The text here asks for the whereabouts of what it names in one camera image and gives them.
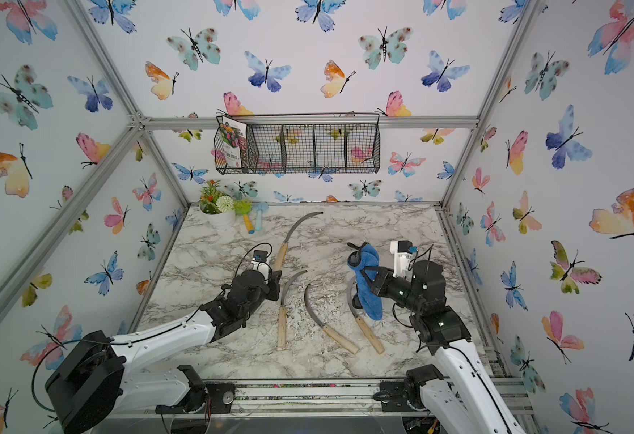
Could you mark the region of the blue rag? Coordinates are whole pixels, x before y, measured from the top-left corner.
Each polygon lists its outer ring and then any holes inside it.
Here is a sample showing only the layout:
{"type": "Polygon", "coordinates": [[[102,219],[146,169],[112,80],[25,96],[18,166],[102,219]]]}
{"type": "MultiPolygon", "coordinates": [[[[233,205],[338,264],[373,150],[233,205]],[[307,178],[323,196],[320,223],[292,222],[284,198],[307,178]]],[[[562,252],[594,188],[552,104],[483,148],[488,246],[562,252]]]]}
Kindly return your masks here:
{"type": "Polygon", "coordinates": [[[360,306],[371,320],[380,321],[383,317],[382,302],[371,290],[371,283],[374,282],[380,267],[378,251],[367,242],[360,246],[349,242],[348,246],[353,252],[347,258],[347,264],[355,274],[360,306]]]}

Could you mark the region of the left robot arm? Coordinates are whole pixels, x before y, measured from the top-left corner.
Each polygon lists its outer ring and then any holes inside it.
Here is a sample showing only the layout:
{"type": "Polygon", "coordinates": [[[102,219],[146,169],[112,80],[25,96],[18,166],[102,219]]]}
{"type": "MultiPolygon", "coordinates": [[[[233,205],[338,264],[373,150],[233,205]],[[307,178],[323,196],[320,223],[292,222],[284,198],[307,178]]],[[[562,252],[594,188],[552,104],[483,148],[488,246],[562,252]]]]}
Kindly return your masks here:
{"type": "Polygon", "coordinates": [[[279,300],[281,277],[247,269],[188,316],[128,335],[84,336],[45,384],[63,432],[86,433],[112,414],[145,408],[161,416],[226,412],[223,399],[234,387],[209,384],[191,365],[157,374],[147,369],[245,327],[264,301],[279,300]]]}

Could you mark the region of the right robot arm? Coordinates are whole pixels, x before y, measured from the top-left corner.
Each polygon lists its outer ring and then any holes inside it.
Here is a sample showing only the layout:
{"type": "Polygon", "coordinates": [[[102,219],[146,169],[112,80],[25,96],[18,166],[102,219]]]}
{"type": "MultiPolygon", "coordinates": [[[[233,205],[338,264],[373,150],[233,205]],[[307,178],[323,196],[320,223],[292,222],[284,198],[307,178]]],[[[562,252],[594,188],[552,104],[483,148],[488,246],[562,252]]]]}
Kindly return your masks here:
{"type": "Polygon", "coordinates": [[[522,433],[523,426],[498,392],[472,336],[447,304],[442,265],[430,252],[409,241],[391,242],[393,265],[367,243],[354,246],[347,258],[360,300],[387,298],[409,311],[409,323],[432,363],[407,371],[402,398],[426,410],[446,433],[522,433]]]}

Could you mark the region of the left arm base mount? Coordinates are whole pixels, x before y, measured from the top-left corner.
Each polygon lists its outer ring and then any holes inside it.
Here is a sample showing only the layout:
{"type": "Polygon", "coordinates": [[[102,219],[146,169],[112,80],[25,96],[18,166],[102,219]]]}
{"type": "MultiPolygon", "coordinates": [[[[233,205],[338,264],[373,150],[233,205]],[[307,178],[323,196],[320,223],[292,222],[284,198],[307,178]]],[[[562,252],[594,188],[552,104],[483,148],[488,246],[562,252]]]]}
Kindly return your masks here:
{"type": "Polygon", "coordinates": [[[235,383],[204,381],[191,365],[179,365],[177,371],[184,377],[182,384],[186,386],[185,392],[170,405],[157,405],[156,414],[181,415],[204,412],[207,416],[213,416],[231,412],[237,391],[235,383]]]}

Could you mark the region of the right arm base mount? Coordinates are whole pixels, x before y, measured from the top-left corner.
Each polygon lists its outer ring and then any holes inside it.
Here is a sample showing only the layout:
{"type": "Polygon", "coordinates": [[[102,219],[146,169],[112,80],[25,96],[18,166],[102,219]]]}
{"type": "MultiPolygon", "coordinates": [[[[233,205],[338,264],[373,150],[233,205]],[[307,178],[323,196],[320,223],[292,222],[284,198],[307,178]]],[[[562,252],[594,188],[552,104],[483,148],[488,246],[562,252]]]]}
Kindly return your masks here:
{"type": "Polygon", "coordinates": [[[408,370],[403,380],[382,381],[372,399],[380,403],[384,412],[422,412],[426,407],[421,389],[432,381],[444,379],[445,376],[434,365],[424,365],[408,370]]]}

